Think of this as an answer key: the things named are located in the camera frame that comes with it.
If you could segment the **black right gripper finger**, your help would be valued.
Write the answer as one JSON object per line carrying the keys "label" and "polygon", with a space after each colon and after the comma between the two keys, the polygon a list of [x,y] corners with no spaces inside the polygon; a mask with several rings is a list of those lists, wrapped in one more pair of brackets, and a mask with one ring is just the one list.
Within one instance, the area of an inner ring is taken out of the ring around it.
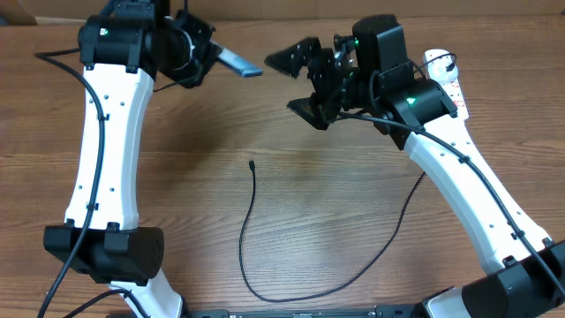
{"label": "black right gripper finger", "polygon": [[327,130],[329,125],[336,121],[342,105],[332,101],[317,103],[313,98],[300,98],[289,101],[287,108],[313,128]]}
{"label": "black right gripper finger", "polygon": [[300,70],[321,52],[318,37],[306,37],[300,42],[271,55],[264,63],[266,66],[292,78],[297,78]]}

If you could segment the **Galaxy smartphone blue screen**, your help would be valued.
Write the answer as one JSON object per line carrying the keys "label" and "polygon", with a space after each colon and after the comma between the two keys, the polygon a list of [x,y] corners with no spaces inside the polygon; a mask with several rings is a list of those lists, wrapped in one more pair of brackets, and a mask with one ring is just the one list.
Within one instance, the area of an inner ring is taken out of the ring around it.
{"label": "Galaxy smartphone blue screen", "polygon": [[231,69],[234,73],[242,78],[259,77],[263,74],[263,70],[257,65],[247,61],[240,55],[223,47],[221,44],[211,41],[212,44],[220,49],[218,56],[219,62]]}

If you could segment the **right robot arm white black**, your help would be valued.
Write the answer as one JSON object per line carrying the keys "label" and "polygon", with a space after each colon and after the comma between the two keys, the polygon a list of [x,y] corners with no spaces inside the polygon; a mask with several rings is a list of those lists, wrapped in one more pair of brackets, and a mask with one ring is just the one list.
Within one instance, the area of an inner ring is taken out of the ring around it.
{"label": "right robot arm white black", "polygon": [[361,19],[332,48],[315,37],[267,56],[291,77],[307,70],[313,94],[289,108],[318,130],[344,119],[389,136],[435,183],[478,254],[484,277],[379,317],[537,317],[564,302],[564,245],[517,205],[474,145],[467,113],[441,76],[408,57],[391,14]]}

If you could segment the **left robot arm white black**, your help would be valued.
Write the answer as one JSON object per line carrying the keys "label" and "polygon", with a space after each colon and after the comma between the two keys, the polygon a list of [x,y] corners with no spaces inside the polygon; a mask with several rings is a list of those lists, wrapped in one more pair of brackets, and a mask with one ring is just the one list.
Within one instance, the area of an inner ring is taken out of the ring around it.
{"label": "left robot arm white black", "polygon": [[45,249],[121,295],[136,317],[186,317],[185,299],[162,270],[164,235],[139,225],[136,174],[141,129],[163,74],[197,87],[221,49],[214,28],[170,3],[117,1],[79,30],[85,123],[76,185],[64,221],[43,234]]}

